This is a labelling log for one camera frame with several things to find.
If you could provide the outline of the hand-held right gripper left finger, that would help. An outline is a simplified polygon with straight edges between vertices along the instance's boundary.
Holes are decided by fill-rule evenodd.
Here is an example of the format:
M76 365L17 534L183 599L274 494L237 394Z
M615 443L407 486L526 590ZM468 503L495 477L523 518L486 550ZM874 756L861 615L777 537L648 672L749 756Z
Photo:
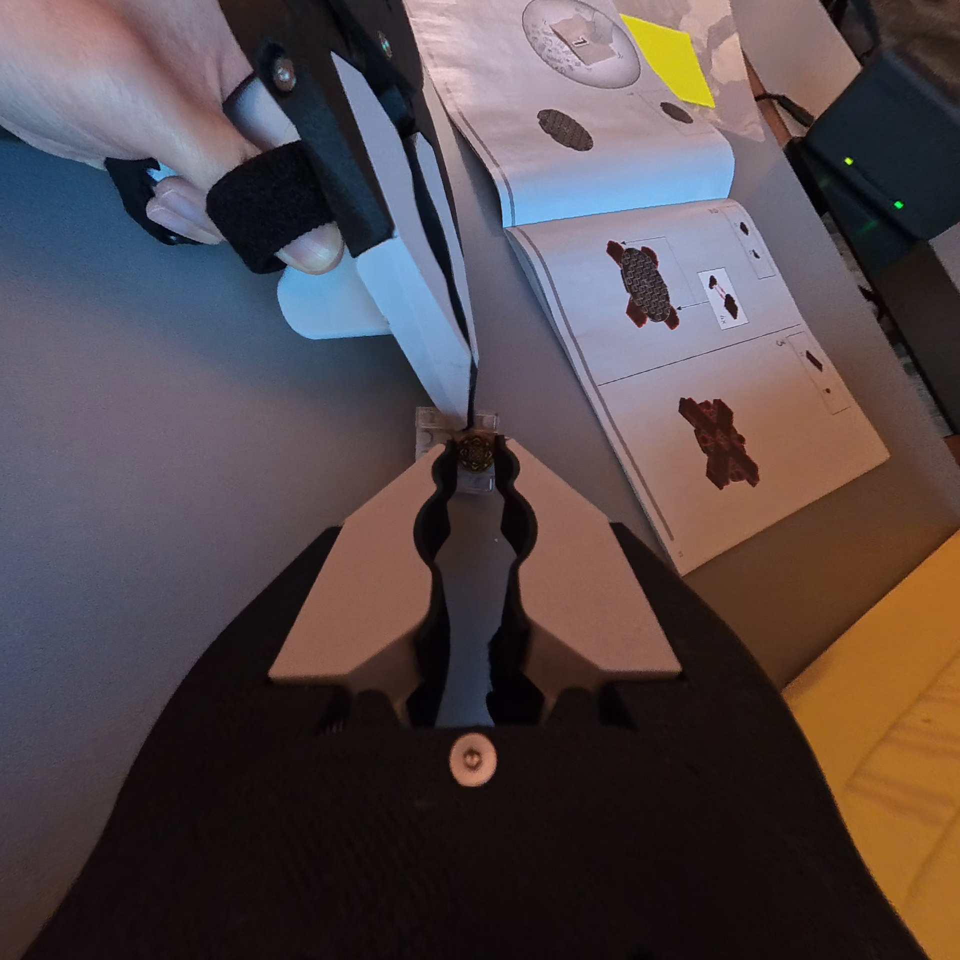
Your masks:
M437 444L333 530L273 682L378 690L413 726L435 725L450 663L436 557L456 485L456 447Z

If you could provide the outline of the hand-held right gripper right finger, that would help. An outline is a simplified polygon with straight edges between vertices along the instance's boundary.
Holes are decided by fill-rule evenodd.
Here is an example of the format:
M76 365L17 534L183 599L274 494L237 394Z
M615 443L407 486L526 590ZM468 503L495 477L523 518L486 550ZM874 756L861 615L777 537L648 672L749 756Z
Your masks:
M513 439L494 441L494 467L515 559L488 646L493 722L536 724L566 690L678 677L606 514Z

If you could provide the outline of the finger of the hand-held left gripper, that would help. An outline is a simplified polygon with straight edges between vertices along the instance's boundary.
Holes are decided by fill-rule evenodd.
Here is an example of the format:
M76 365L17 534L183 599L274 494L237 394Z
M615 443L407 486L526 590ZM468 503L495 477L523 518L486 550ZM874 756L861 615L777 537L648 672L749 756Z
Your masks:
M447 283L450 304L470 349L473 365L479 361L474 313L467 282L461 239L450 201L445 168L424 135L413 136L413 168L422 181L417 209L438 266Z
M403 141L361 73L337 54L333 63L393 221L389 239L354 255L359 278L434 406L465 427L475 365L415 198L413 137L425 134Z

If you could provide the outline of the yellow plastic parts bin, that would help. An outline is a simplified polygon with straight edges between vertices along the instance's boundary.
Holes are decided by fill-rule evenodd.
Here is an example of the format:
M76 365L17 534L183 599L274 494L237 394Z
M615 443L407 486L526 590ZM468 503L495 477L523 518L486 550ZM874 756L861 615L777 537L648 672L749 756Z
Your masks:
M959 957L959 534L783 690L870 871Z

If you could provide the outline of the grey desk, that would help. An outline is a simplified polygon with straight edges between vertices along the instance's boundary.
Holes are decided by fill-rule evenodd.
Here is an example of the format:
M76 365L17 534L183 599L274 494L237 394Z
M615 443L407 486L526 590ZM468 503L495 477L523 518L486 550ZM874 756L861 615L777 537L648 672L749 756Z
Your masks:
M768 130L731 195L890 459L690 586L777 685L958 528L958 468ZM2 143L2 958L63 900L198 657L413 460L385 337L310 342L231 250L162 246L108 176Z

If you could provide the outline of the person's left hand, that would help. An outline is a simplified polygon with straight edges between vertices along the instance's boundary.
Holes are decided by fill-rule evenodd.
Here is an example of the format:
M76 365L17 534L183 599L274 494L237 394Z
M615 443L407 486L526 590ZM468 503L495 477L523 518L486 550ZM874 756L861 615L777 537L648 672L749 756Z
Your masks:
M102 166L164 242L227 242L256 273L342 258L306 150L262 150L225 113L255 69L219 2L2 2L1 61L2 127Z

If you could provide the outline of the instruction booklet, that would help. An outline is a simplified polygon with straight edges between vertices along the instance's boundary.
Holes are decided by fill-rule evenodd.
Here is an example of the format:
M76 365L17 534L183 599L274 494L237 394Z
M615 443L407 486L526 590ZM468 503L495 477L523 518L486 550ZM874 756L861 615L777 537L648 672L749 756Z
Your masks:
M510 246L678 572L889 452L611 2L406 2Z

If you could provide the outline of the yellow sticky note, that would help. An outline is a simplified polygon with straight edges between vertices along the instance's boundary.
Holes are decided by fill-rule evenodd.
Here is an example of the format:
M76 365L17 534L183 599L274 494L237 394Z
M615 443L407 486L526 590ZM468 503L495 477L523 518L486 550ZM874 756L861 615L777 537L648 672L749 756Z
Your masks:
M714 95L687 32L628 14L620 18L668 90L684 102L715 108Z

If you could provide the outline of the black electronic box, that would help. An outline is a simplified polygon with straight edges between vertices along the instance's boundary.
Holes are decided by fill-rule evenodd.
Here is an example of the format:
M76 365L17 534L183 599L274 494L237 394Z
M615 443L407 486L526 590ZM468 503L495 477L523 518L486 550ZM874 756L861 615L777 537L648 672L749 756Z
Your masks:
M907 234L958 223L958 95L901 47L871 57L798 145Z

